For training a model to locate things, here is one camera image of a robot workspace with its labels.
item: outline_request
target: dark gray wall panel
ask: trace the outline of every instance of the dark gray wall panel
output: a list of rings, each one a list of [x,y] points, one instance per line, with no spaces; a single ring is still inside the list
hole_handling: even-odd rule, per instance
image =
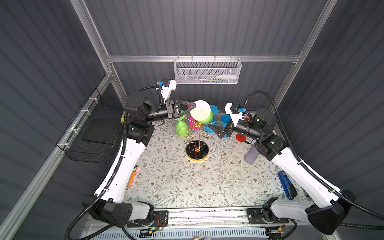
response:
[[[225,106],[227,102],[244,103],[246,96],[254,90],[264,90],[272,97],[282,85],[291,63],[243,63],[237,84],[179,84],[171,97],[185,101],[206,100],[209,104]],[[127,94],[155,85],[163,78],[174,79],[173,63],[114,63]],[[157,103],[154,89],[145,91],[152,102]],[[255,95],[248,103],[248,110],[269,108],[264,96]]]
[[[86,0],[110,55],[291,55],[325,0]]]
[[[105,71],[69,1],[0,2],[0,222],[104,75]],[[89,170],[79,167],[79,163],[63,164],[59,168],[66,167],[68,171],[76,168],[77,175],[84,177],[88,174],[96,179]],[[101,180],[106,167],[94,168]],[[69,173],[62,174],[61,178],[64,184],[76,185],[84,193],[94,189],[95,184],[84,185],[81,179],[73,178]],[[41,199],[51,201],[52,208],[56,206],[64,213],[69,224],[70,219],[78,214],[81,200],[76,211],[68,209],[69,205],[65,209],[62,206],[71,202],[72,197],[65,193],[47,187],[38,203]],[[30,216],[39,216],[39,219],[29,221],[28,216],[22,229],[47,226],[52,218],[60,218],[60,214],[51,214],[53,217],[44,215],[48,214],[43,214],[45,205],[33,207]],[[67,223],[52,222],[51,230]],[[34,231],[44,232],[37,228]]]
[[[65,157],[14,239],[63,239],[67,226],[83,210],[85,195],[94,193],[111,164],[76,162]],[[76,225],[72,237],[79,237],[87,217]]]
[[[279,110],[298,154],[383,213],[384,5],[339,0]],[[361,211],[345,222],[382,224]],[[344,239],[381,237],[338,228]]]

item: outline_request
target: black wire mesh basket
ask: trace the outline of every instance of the black wire mesh basket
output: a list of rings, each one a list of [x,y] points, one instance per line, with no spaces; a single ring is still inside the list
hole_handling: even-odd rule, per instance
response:
[[[99,95],[87,110],[81,110],[84,113],[76,126],[67,128],[66,131],[70,131],[67,141],[58,142],[57,146],[74,161],[113,161],[123,134],[122,104],[126,104],[126,99]]]

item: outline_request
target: floral tablecloth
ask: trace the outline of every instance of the floral tablecloth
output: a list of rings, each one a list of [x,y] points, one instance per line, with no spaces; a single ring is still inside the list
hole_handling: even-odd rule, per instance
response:
[[[194,163],[186,157],[187,140],[177,137],[175,124],[166,120],[155,127],[124,201],[145,201],[157,208],[219,207],[262,205],[271,197],[285,197],[278,166],[261,155],[253,164],[244,161],[251,145],[234,135],[220,139],[211,134],[208,158]],[[199,139],[199,132],[193,133],[193,140]],[[295,201],[306,201],[302,188],[291,181],[298,191]]]

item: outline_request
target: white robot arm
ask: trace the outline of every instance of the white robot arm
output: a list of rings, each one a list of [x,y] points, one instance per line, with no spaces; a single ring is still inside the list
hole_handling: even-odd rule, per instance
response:
[[[348,190],[341,191],[302,159],[298,161],[288,143],[273,134],[278,120],[271,111],[259,109],[251,121],[244,120],[247,111],[239,104],[227,103],[224,111],[231,117],[226,127],[209,124],[220,138],[226,134],[230,137],[232,132],[236,132],[254,139],[257,151],[288,173],[312,198],[312,201],[304,203],[271,198],[263,205],[263,219],[266,222],[273,222],[277,218],[310,222],[322,233],[332,234],[351,207],[350,203],[338,195],[354,201],[354,194]]]
[[[144,152],[145,145],[142,142],[136,143],[136,140],[129,138],[126,140],[127,147],[125,149],[125,154],[123,155],[123,160],[119,167],[119,171],[116,173],[114,179],[112,180],[110,187],[106,189],[106,193],[101,197],[101,199],[105,201],[109,201],[110,199],[113,199],[112,202],[115,203],[121,203],[123,201],[124,192],[132,174],[133,168],[135,167],[140,155]],[[121,152],[122,145],[123,144],[120,144],[119,152]],[[111,166],[111,169],[109,170],[104,181],[101,183],[100,187],[95,191],[95,194],[99,195],[104,189],[106,182],[109,180],[116,167],[119,157],[120,155],[116,157]]]

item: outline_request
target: green cup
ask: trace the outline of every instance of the green cup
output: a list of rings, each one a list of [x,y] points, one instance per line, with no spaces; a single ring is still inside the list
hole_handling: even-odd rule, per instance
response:
[[[179,136],[179,137],[186,137],[188,135],[188,126],[187,124],[180,120],[176,123],[176,127],[175,127],[175,130],[176,130],[176,134]]]
[[[184,114],[183,116],[179,117],[179,118],[176,118],[175,120],[180,121],[180,120],[182,120],[183,118],[185,118],[185,114]]]

